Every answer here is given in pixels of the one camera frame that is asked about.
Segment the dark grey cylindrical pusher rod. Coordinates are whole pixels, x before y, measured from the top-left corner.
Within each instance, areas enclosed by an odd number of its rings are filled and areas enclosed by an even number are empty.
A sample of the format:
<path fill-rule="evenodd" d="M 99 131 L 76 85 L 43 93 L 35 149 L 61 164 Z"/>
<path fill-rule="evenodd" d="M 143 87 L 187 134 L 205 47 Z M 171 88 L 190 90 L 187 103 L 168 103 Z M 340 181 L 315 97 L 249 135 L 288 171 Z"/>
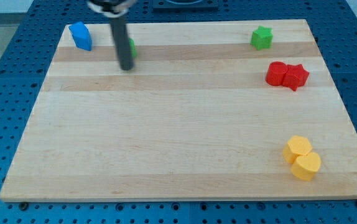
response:
<path fill-rule="evenodd" d="M 128 71 L 134 68 L 134 59 L 129 43 L 126 16 L 109 19 L 113 42 L 116 48 L 120 69 Z"/>

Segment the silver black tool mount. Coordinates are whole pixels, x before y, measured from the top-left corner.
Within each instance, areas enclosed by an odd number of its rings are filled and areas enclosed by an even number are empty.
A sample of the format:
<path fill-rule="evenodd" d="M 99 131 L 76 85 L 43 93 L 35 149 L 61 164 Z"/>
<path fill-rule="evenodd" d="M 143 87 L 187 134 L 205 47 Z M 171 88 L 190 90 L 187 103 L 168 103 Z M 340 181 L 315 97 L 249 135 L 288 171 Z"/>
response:
<path fill-rule="evenodd" d="M 127 14 L 135 3 L 137 0 L 86 0 L 87 6 L 92 11 L 105 17 L 121 17 Z"/>

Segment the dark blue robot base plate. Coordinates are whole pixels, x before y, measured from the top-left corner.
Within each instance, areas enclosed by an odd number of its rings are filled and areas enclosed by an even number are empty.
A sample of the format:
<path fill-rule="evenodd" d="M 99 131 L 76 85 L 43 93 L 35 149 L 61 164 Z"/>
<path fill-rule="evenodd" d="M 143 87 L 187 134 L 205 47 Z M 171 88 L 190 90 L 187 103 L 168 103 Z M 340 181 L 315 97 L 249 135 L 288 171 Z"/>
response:
<path fill-rule="evenodd" d="M 152 0 L 153 11 L 218 9 L 219 0 Z"/>

